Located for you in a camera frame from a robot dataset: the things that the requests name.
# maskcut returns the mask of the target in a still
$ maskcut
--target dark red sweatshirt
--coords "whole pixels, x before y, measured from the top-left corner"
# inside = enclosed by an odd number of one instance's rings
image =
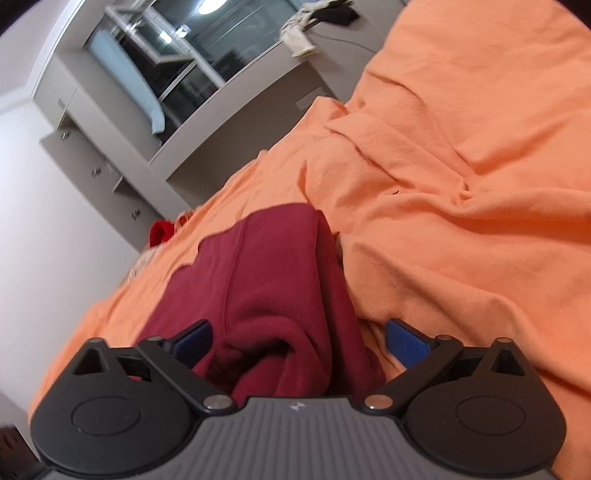
[[[352,395],[384,383],[364,344],[321,212],[289,204],[249,215],[199,245],[172,276],[138,339],[207,319],[213,346],[193,371],[249,396]]]

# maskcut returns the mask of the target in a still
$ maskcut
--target bed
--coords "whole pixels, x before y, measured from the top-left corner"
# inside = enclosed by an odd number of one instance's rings
[[[318,98],[94,305],[31,411],[89,337],[137,341],[200,241],[305,202],[337,237],[364,341],[386,378],[400,317],[467,345],[509,336],[562,408],[554,470],[591,472],[591,32],[555,0],[413,0],[347,104]]]

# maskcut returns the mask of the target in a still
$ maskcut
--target gray rubber grip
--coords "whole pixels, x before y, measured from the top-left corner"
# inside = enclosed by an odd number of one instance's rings
[[[71,477],[50,472],[46,480]],[[461,480],[416,452],[395,421],[345,398],[252,398],[206,419],[184,450],[134,480]],[[550,480],[549,472],[518,477]]]

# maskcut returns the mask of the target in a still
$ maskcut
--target blue tab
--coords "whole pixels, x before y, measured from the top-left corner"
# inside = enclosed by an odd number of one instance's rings
[[[394,320],[386,324],[386,347],[406,368],[413,367],[430,352],[427,342]]]
[[[213,330],[209,322],[189,332],[173,344],[173,357],[183,365],[193,368],[212,347]]]

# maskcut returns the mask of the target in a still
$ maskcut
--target black circular pad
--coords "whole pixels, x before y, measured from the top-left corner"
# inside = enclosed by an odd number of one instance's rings
[[[123,397],[98,397],[78,405],[72,422],[83,433],[111,436],[129,430],[141,417],[141,410]]]
[[[528,386],[505,374],[446,382],[416,396],[404,423],[427,456],[462,473],[500,477],[548,468],[564,420],[549,394]]]
[[[103,372],[63,373],[33,415],[31,435],[59,470],[123,478],[164,462],[183,445],[191,422],[180,395],[128,378],[113,362]]]
[[[467,429],[483,435],[507,435],[525,421],[523,409],[501,397],[472,397],[457,406],[457,419]]]

